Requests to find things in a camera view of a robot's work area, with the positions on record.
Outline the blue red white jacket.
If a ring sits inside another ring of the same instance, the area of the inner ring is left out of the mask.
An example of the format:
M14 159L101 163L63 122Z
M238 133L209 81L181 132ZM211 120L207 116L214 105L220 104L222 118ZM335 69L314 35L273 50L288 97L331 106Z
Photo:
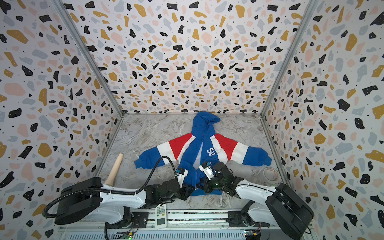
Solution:
M180 168L188 170L183 184L197 188L206 179L206 175L199 170L204 162L211 162L212 165L235 162L253 167L271 164L272 159L265 150L244 145L216 133L214 125L219 122L219 117L208 112L199 112L193 119L189 134L144 151L135 161L136 168L151 169L177 161ZM195 189L191 196L203 194L203 190Z

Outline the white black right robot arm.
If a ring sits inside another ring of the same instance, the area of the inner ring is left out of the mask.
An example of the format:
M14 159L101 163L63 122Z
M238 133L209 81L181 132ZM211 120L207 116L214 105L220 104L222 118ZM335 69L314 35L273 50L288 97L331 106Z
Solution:
M288 185L268 187L251 183L235 177L222 162L215 165L205 162L199 169L206 175L201 182L206 194L218 190L248 201L241 210L228 212L227 222L231 227L252 228L260 223L277 225L293 240L312 233L309 225L314 212Z

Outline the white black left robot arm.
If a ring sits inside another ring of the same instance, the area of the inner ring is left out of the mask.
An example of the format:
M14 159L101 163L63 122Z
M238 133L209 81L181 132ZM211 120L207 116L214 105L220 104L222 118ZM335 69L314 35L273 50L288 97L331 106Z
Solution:
M187 200L195 187L171 179L161 185L144 187L142 191L115 188L91 178L62 190L55 217L56 225L68 225L80 220L93 220L117 224L128 218L129 210L154 209L172 203L175 199Z

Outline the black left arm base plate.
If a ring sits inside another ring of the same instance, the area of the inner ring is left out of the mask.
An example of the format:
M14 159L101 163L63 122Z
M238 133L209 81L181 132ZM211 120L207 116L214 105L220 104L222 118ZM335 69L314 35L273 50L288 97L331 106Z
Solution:
M123 219L116 224L116 229L143 229L147 226L148 212L129 212L123 215Z

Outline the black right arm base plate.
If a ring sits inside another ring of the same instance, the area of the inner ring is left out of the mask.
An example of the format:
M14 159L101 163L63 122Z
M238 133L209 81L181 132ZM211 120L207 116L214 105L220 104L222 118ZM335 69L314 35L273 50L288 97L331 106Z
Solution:
M226 222L229 223L231 228L243 227L243 228L259 228L268 227L269 224L264 222L255 222L248 216L248 214L241 211L229 211Z

